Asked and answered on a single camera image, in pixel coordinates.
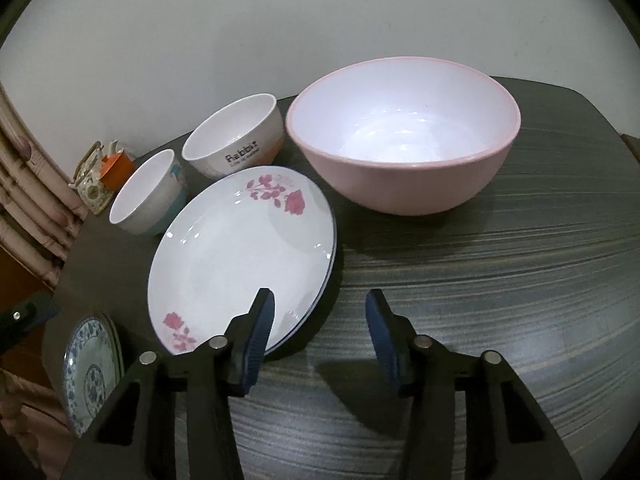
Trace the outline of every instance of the bolt head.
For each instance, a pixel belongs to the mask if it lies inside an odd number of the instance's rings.
[[[497,365],[502,361],[502,356],[493,350],[484,353],[484,360],[489,364]]]
[[[209,339],[209,346],[214,350],[220,350],[224,348],[229,341],[223,335],[215,335]]]
[[[414,338],[414,344],[418,348],[423,348],[423,349],[431,348],[431,345],[433,344],[433,339],[431,339],[428,335],[417,335]]]
[[[149,350],[140,354],[140,357],[138,359],[143,365],[149,365],[156,360],[156,357],[156,353]]]

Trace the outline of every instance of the stacked plates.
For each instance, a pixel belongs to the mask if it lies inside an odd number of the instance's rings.
[[[106,314],[83,319],[65,351],[63,387],[71,427],[80,437],[124,374],[122,350]]]
[[[212,184],[175,218],[149,275],[149,317],[173,354],[225,333],[261,287],[275,296],[266,352],[302,325],[334,264],[335,221],[324,194],[288,168],[259,166]]]

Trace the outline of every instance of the beige curtain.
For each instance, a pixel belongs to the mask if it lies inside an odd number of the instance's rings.
[[[50,287],[89,213],[67,184],[0,85],[0,246]]]

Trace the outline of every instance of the dark wooden table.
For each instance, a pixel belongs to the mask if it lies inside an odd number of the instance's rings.
[[[472,355],[500,351],[585,480],[600,478],[623,448],[640,420],[640,167],[581,95],[500,82],[520,105],[520,135],[492,183],[446,213],[401,218],[361,208],[285,145],[275,164],[324,190],[339,250],[308,322],[270,356],[250,395],[231,402],[247,479],[396,478],[408,405],[374,360],[364,297],[375,286],[418,332]],[[184,139],[168,146],[179,153]],[[209,182],[185,166],[195,195]],[[56,289],[62,312],[44,338],[44,365],[59,392],[67,339],[91,310],[113,317],[129,362],[162,350],[146,312],[158,243],[111,226],[107,213],[85,223]],[[184,472],[181,399],[177,416]]]

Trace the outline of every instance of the large pink plastic bowl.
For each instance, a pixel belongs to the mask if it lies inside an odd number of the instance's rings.
[[[357,63],[308,86],[287,130],[309,163],[354,202],[398,215],[451,209],[495,176],[520,110],[494,79],[430,57]]]

